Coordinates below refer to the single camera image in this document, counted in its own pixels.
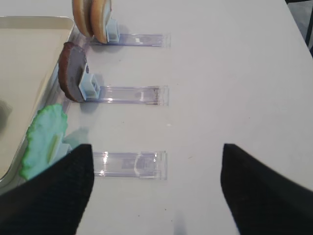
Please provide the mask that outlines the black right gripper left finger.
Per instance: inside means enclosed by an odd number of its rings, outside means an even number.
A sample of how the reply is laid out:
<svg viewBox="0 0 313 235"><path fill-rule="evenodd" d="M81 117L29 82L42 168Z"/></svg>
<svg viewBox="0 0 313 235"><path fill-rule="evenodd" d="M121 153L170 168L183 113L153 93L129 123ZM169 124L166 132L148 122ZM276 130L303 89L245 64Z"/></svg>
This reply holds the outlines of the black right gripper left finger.
<svg viewBox="0 0 313 235"><path fill-rule="evenodd" d="M0 197L2 235L74 235L94 184L92 146L81 144Z"/></svg>

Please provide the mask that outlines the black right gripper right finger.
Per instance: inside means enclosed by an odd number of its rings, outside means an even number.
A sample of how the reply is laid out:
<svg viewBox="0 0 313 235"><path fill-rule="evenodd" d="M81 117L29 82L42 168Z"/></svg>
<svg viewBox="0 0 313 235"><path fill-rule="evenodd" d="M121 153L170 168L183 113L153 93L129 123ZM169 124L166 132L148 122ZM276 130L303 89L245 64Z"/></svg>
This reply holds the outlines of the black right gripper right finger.
<svg viewBox="0 0 313 235"><path fill-rule="evenodd" d="M235 144L223 147L221 188L241 235L313 233L313 192Z"/></svg>

